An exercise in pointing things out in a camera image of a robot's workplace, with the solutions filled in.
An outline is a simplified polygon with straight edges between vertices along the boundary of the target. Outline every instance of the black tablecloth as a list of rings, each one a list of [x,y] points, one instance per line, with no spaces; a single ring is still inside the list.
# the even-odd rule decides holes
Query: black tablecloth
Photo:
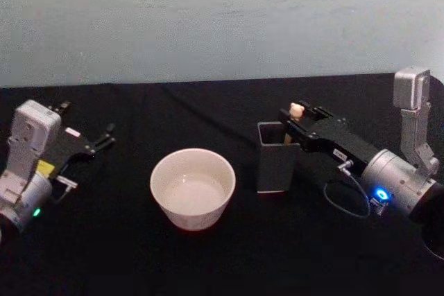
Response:
[[[400,154],[392,95],[393,74],[2,89],[2,166],[14,109],[30,98],[72,101],[64,125],[90,139],[116,123],[117,144],[84,166],[75,193],[45,207],[0,254],[0,295],[439,290],[444,263],[422,246],[419,226],[394,209],[383,218],[354,219],[303,178],[284,195],[255,193],[258,121],[274,121],[281,107],[304,99],[344,116],[376,147]],[[433,79],[429,143],[441,160],[443,101],[443,86]],[[175,228],[148,190],[156,163],[188,147],[220,153],[237,174],[220,221],[199,233]],[[442,172],[436,179],[443,181]]]

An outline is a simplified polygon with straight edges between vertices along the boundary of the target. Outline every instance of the white bowl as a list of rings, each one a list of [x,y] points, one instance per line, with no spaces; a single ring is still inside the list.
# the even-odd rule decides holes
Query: white bowl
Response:
[[[226,159],[211,150],[188,148],[157,164],[150,189],[174,225],[197,231],[221,217],[235,184],[234,170]]]

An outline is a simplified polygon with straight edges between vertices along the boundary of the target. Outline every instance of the black cable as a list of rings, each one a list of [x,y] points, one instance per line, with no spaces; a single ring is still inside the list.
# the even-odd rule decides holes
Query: black cable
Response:
[[[246,135],[237,132],[236,130],[230,128],[226,124],[220,122],[216,117],[210,116],[207,114],[204,110],[199,108],[197,105],[195,105],[193,102],[188,101],[183,96],[177,95],[175,92],[173,92],[171,89],[169,89],[166,85],[162,85],[163,90],[170,96],[173,100],[178,102],[181,106],[183,106],[188,111],[192,112],[196,116],[198,116],[200,119],[206,121],[210,125],[213,125],[214,127],[218,128],[221,132],[225,133],[226,135],[230,137],[234,137],[235,139],[238,139],[240,141],[243,141],[247,145],[249,145],[252,148],[256,148],[256,143],[247,137]]]
[[[323,193],[324,193],[324,197],[325,199],[335,208],[339,209],[340,211],[342,211],[343,213],[346,213],[348,215],[351,215],[355,218],[368,218],[370,216],[371,213],[371,208],[370,208],[370,200],[368,200],[368,196],[367,193],[364,191],[364,189],[362,188],[362,186],[360,185],[360,183],[352,176],[352,175],[348,175],[348,177],[355,183],[356,185],[356,190],[358,190],[358,192],[360,194],[362,194],[362,197],[364,198],[364,200],[366,201],[366,208],[367,208],[367,213],[364,215],[361,214],[356,214],[353,213],[352,211],[349,211],[348,209],[342,207],[341,205],[333,202],[332,199],[330,199],[330,197],[327,194],[327,188],[330,185],[330,183],[325,183],[324,188],[323,188]]]

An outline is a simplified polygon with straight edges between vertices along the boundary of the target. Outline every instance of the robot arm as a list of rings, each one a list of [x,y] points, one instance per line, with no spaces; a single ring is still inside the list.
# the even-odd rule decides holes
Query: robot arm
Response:
[[[395,75],[394,105],[402,109],[401,149],[410,163],[351,133],[345,119],[304,101],[299,102],[305,109],[303,117],[293,119],[281,110],[280,121],[304,151],[326,153],[341,164],[341,172],[360,178],[366,193],[373,196],[371,203],[384,207],[390,203],[413,221],[425,224],[425,244],[444,258],[444,227],[436,222],[444,214],[444,186],[430,177],[438,170],[438,160],[426,142],[429,77],[428,70],[414,67]]]
[[[76,188],[77,183],[62,176],[70,163],[89,161],[115,141],[113,125],[94,143],[72,128],[62,128],[60,116],[68,106],[47,108],[27,101],[15,111],[8,163],[0,177],[0,246],[22,232],[53,198],[56,182],[65,185],[57,202]]]

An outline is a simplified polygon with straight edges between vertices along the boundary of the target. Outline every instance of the green led light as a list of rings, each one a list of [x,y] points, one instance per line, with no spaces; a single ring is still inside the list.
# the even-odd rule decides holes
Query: green led light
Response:
[[[40,215],[40,212],[41,212],[42,210],[40,209],[40,208],[37,208],[35,211],[34,211],[34,213],[33,213],[33,216],[35,217],[35,218],[37,218],[39,215]]]

